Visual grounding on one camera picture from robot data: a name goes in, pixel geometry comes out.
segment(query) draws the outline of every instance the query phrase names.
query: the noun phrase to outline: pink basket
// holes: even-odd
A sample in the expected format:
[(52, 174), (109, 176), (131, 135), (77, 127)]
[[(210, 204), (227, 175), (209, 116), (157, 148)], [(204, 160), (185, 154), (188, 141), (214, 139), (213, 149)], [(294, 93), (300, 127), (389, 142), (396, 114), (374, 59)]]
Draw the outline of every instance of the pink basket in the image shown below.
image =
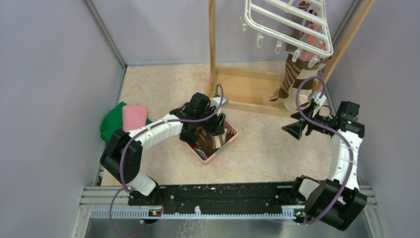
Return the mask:
[(234, 139), (236, 139), (236, 137), (238, 137), (238, 134), (239, 134), (238, 131), (231, 124), (229, 124), (227, 121), (224, 121), (223, 127), (224, 128), (229, 128), (231, 130), (231, 132), (233, 133), (232, 138), (230, 138), (228, 141), (226, 141), (224, 145), (222, 145), (216, 152), (214, 152), (212, 155), (210, 155), (206, 160), (203, 160), (202, 157), (200, 157), (200, 155), (197, 154), (189, 144), (187, 144), (187, 143), (185, 143), (185, 144), (197, 156), (197, 158), (199, 158), (199, 160), (201, 162), (208, 163), (208, 162), (210, 162), (210, 160), (212, 160), (214, 157), (216, 157), (216, 155), (220, 154), (227, 146), (229, 146), (229, 144), (232, 143), (232, 141)]

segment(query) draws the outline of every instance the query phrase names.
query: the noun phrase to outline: beige marble floor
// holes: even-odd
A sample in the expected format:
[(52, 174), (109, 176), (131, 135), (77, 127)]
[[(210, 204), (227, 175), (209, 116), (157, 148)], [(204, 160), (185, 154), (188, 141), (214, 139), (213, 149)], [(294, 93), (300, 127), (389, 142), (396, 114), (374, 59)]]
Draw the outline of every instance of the beige marble floor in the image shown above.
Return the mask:
[[(229, 63), (256, 70), (281, 72), (281, 62)], [(145, 106), (157, 120), (188, 101), (195, 92), (205, 92), (209, 64), (178, 64), (128, 67), (121, 100)], [(141, 171), (160, 184), (288, 181), (301, 174), (326, 178), (331, 161), (330, 139), (313, 132), (296, 140), (281, 130), (295, 120), (223, 109), (238, 131), (237, 139), (208, 164), (203, 164), (177, 137), (146, 151)], [(108, 172), (102, 186), (120, 185)]]

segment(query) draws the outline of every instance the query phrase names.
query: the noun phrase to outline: wooden frame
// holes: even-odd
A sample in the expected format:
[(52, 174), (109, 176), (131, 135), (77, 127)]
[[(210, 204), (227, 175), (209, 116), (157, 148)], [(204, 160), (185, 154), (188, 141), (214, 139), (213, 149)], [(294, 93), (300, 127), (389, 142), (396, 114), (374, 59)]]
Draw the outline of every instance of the wooden frame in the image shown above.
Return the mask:
[[(334, 49), (330, 63), (325, 68), (322, 75), (325, 82), (330, 79), (374, 3), (375, 0), (361, 0), (359, 3), (343, 38)], [(213, 96), (216, 85), (220, 83), (223, 85), (225, 96), (229, 99), (227, 108), (276, 116), (290, 115), (281, 99), (275, 102), (268, 100), (269, 96), (280, 87), (283, 74), (216, 65), (215, 0), (209, 0), (209, 30), (210, 80), (207, 95)], [(320, 89), (321, 83), (315, 83), (313, 88)]]

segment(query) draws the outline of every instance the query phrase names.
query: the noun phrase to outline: white wall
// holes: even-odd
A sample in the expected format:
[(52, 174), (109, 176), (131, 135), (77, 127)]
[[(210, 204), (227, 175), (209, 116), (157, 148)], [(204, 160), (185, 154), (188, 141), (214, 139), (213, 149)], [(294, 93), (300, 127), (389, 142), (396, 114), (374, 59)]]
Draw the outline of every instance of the white wall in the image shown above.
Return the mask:
[(393, 237), (419, 237), (420, 1), (378, 0), (330, 80), (361, 105), (360, 172)]
[(0, 3), (0, 237), (68, 237), (122, 69), (81, 0)]
[[(93, 0), (127, 64), (209, 62), (207, 0)], [(253, 2), (273, 10), (261, 0)], [(353, 0), (326, 0), (333, 35)], [(218, 61), (285, 60), (274, 54), (276, 39), (265, 37), (256, 47), (257, 33), (242, 31), (239, 17), (245, 0), (216, 0), (216, 57)], [(271, 20), (255, 13), (260, 23)], [(281, 32), (286, 26), (273, 25)]]

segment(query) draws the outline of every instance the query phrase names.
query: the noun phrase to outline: green cloth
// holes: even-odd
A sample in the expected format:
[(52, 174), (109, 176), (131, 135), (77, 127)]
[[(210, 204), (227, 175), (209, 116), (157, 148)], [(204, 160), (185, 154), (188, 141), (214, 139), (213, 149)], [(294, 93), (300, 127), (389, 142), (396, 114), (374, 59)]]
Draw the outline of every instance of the green cloth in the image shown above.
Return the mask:
[[(102, 120), (101, 127), (101, 138), (108, 143), (111, 140), (111, 136), (114, 131), (122, 129), (122, 107), (126, 105), (125, 102), (120, 102), (114, 109), (112, 109)], [(152, 123), (150, 119), (147, 118), (146, 125)]]

